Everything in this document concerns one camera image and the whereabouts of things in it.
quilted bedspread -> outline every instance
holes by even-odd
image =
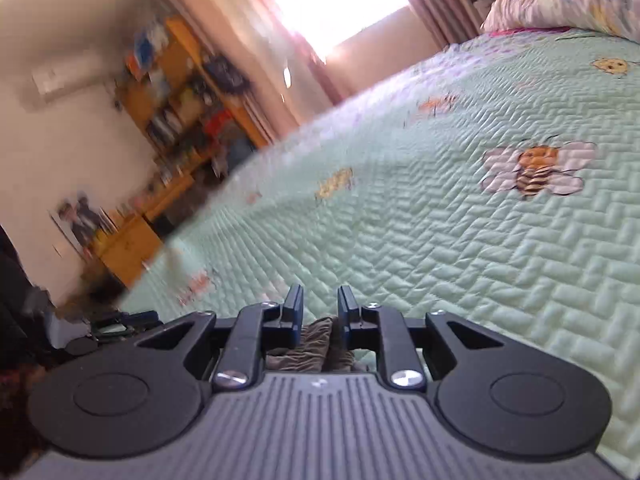
[[[640,45],[482,36],[254,156],[122,304],[233,316],[305,287],[444,309],[590,370],[600,452],[640,472]]]

gray ribbed panel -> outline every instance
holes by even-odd
[[[374,375],[268,374],[215,397],[164,449],[119,462],[51,452],[23,480],[613,480],[595,456],[511,463],[453,438],[419,396]]]

striped bee body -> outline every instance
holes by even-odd
[[[548,184],[554,173],[552,166],[523,168],[516,177],[516,187],[523,197],[536,196]]]

bed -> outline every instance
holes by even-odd
[[[448,310],[599,377],[600,451],[637,475],[636,62],[640,45],[578,29],[453,45],[254,156],[121,308],[234,316],[301,283],[306,322],[343,284],[406,316]]]

wall below window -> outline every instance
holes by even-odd
[[[403,7],[334,48],[326,65],[338,84],[360,93],[437,51],[420,18]]]
[[[49,211],[78,190],[114,207],[143,185],[153,151],[102,86],[34,110],[22,85],[0,81],[0,223],[31,281],[55,303],[76,286],[82,261]]]

